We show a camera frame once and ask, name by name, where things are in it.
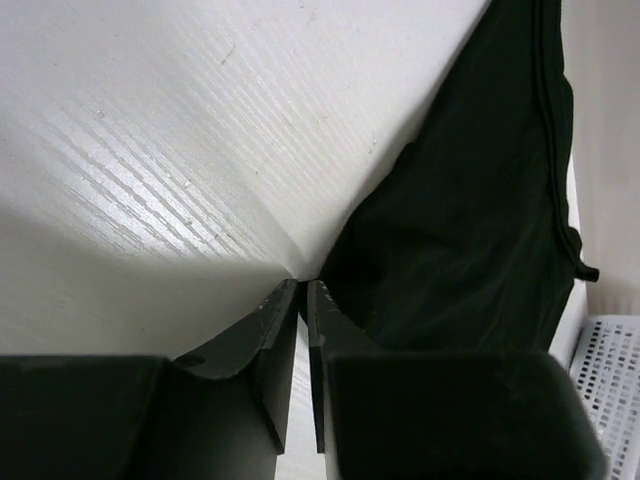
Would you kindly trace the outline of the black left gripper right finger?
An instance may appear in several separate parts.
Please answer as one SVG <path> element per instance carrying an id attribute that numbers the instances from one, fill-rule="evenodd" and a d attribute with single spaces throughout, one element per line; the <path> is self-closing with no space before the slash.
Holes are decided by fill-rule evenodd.
<path id="1" fill-rule="evenodd" d="M 307 287 L 316 445 L 331 479 L 603 479 L 565 369 L 542 352 L 379 347 L 327 287 Z"/>

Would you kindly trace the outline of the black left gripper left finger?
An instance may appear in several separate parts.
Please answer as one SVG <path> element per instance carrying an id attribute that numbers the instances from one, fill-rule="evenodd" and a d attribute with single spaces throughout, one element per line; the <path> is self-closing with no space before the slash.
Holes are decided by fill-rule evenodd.
<path id="1" fill-rule="evenodd" d="M 284 452 L 299 285 L 194 350 L 1 359 L 5 479 L 271 479 Z"/>

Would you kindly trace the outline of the black tank top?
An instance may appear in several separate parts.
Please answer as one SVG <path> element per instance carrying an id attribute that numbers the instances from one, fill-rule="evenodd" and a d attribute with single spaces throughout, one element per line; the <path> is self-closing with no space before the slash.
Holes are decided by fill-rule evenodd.
<path id="1" fill-rule="evenodd" d="M 544 351 L 576 280 L 573 92 L 558 1 L 489 4 L 424 123 L 349 217 L 320 277 L 393 351 Z"/>

